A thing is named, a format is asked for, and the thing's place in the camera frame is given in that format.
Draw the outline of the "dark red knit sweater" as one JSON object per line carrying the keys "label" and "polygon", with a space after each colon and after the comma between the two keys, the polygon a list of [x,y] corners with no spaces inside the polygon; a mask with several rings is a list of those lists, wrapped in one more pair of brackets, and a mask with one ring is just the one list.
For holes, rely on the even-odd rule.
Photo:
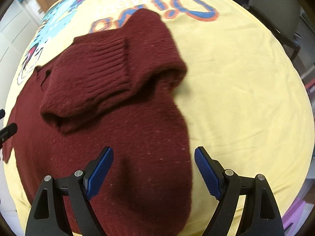
{"label": "dark red knit sweater", "polygon": [[191,210],[187,127],[172,98],[186,74],[160,16],[140,9],[118,29],[77,37],[36,67],[8,121],[22,188],[33,202],[109,146],[114,162],[91,205],[108,235],[178,235]]}

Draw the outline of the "yellow dinosaur bedspread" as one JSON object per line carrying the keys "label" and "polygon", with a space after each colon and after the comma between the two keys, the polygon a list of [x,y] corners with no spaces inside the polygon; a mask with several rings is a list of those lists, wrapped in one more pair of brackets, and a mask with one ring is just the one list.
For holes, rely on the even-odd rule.
{"label": "yellow dinosaur bedspread", "polygon": [[[121,28],[140,9],[160,16],[187,69],[172,91],[187,127],[192,168],[191,210],[178,235],[201,235],[217,206],[193,161],[198,146],[241,176],[265,175],[284,214],[309,169],[312,108],[281,44],[231,0],[59,0],[43,16],[20,59],[4,123],[10,124],[17,97],[36,67],[77,37]],[[4,173],[25,229],[31,202],[14,153],[4,161]]]}

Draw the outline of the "grey office chair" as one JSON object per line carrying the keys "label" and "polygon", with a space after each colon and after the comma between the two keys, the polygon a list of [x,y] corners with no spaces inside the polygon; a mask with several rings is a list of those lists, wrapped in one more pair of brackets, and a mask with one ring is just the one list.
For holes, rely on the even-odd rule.
{"label": "grey office chair", "polygon": [[280,42],[293,50],[294,61],[301,46],[296,38],[301,6],[297,0],[252,0],[248,11]]}

